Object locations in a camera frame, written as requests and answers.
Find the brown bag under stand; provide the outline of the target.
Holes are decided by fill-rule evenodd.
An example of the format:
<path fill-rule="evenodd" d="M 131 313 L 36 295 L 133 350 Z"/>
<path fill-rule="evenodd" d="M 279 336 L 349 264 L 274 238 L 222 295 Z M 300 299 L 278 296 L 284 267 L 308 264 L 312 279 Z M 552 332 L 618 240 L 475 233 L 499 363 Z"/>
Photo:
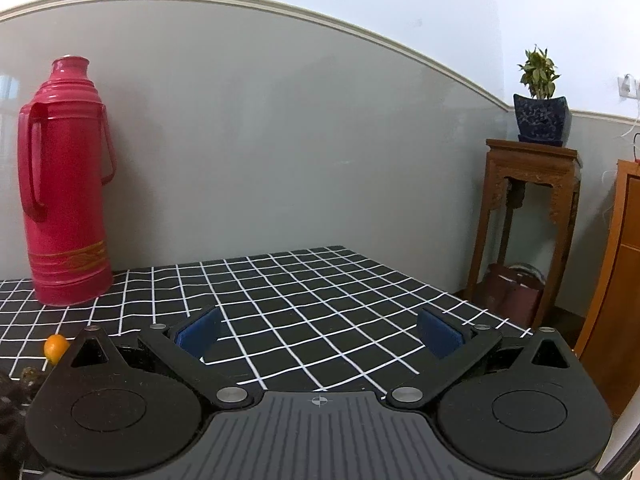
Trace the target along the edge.
<path fill-rule="evenodd" d="M 533 322 L 544 282 L 531 266 L 491 263 L 477 286 L 476 302 L 491 313 L 527 327 Z"/>

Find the orange kumquat fruit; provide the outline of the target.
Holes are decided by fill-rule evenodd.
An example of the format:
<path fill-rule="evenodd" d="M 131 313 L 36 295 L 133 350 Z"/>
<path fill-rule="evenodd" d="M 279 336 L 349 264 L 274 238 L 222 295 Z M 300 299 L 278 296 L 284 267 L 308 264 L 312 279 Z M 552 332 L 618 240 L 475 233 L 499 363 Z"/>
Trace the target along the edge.
<path fill-rule="evenodd" d="M 61 334 L 53 334 L 47 338 L 43 344 L 43 354 L 52 365 L 58 364 L 66 350 L 70 348 L 70 343 Z"/>

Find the black white grid tablecloth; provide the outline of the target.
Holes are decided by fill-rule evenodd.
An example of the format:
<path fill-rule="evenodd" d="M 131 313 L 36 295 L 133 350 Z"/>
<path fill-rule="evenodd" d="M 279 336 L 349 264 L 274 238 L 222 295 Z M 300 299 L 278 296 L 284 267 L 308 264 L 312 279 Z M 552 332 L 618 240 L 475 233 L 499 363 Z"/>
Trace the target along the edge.
<path fill-rule="evenodd" d="M 217 307 L 219 330 L 200 361 L 266 398 L 221 416 L 159 479 L 469 479 L 434 434 L 395 415 L 382 396 L 428 360 L 424 308 L 511 337 L 529 330 L 342 246 L 134 269 L 77 307 L 40 304 L 27 278 L 1 284 L 1 369 L 46 370 L 47 336 L 96 324 L 137 356 L 151 324 L 176 325 Z"/>

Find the orange wooden cabinet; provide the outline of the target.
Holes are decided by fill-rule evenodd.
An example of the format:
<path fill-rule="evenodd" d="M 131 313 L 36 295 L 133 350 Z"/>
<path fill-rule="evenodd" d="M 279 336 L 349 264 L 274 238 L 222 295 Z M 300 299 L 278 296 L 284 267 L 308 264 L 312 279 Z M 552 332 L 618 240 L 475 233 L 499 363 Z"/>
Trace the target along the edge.
<path fill-rule="evenodd" d="M 621 160 L 608 244 L 575 346 L 615 417 L 639 388 L 639 258 L 639 164 Z"/>

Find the dark water chestnut upper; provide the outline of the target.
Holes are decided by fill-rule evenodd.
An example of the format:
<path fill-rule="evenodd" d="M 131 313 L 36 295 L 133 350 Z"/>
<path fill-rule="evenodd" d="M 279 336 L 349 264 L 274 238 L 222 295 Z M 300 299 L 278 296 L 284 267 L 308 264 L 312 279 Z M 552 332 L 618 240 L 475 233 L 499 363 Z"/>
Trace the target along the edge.
<path fill-rule="evenodd" d="M 24 367 L 21 371 L 18 385 L 21 388 L 26 403 L 32 402 L 49 373 L 35 367 Z"/>

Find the dark water chestnut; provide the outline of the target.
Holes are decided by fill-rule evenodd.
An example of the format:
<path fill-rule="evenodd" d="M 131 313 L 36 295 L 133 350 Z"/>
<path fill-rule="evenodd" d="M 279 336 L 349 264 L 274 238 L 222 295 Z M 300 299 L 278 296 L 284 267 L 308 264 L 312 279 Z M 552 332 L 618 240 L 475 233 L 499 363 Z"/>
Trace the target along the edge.
<path fill-rule="evenodd" d="M 32 402 L 49 373 L 35 367 L 24 367 L 21 371 L 18 385 L 21 388 L 26 403 Z"/>
<path fill-rule="evenodd" d="M 28 454 L 27 396 L 21 384 L 1 372 L 1 468 L 18 468 Z"/>

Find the dark water chestnut lower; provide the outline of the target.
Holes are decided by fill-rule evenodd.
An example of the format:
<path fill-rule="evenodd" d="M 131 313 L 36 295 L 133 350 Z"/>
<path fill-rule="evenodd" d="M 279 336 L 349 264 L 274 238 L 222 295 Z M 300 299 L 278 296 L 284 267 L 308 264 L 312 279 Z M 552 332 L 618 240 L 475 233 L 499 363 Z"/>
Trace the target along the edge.
<path fill-rule="evenodd" d="M 21 384 L 1 372 L 1 468 L 18 468 L 28 454 L 27 396 Z"/>

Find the carved wooden plant stand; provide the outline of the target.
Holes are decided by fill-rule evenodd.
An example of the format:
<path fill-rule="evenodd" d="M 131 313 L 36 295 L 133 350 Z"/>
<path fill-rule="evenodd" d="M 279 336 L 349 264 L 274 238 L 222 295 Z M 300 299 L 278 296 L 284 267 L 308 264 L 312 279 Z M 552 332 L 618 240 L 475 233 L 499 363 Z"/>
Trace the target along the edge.
<path fill-rule="evenodd" d="M 488 139 L 480 218 L 464 298 L 480 282 L 491 214 L 504 219 L 497 262 L 532 261 L 552 242 L 546 282 L 527 325 L 541 326 L 555 305 L 572 244 L 582 161 L 572 148 Z"/>

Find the red thermos flask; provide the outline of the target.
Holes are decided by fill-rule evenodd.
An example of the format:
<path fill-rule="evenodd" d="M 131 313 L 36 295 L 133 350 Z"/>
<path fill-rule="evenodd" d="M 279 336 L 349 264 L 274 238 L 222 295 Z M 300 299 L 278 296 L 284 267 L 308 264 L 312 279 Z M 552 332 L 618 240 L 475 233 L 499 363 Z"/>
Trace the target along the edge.
<path fill-rule="evenodd" d="M 55 307 L 99 297 L 111 287 L 102 188 L 116 157 L 106 107 L 89 62 L 66 55 L 22 106 L 17 175 L 36 298 Z"/>

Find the potted green plant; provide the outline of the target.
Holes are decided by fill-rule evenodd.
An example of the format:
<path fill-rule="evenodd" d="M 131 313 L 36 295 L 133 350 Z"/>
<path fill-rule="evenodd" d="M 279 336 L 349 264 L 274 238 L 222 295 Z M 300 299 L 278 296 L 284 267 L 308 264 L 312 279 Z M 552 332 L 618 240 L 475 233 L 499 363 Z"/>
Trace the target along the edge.
<path fill-rule="evenodd" d="M 526 50 L 525 56 L 518 68 L 522 72 L 520 83 L 529 96 L 513 96 L 518 140 L 562 148 L 570 134 L 572 114 L 566 97 L 555 95 L 560 74 L 547 49 L 535 46 Z"/>

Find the white wall socket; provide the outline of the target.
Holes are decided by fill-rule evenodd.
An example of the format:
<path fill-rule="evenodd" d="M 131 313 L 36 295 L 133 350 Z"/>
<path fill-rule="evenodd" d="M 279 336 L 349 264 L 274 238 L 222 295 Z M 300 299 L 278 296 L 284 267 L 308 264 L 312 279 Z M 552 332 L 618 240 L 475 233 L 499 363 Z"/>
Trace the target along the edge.
<path fill-rule="evenodd" d="M 621 99 L 639 99 L 639 83 L 631 74 L 617 78 L 617 89 Z"/>

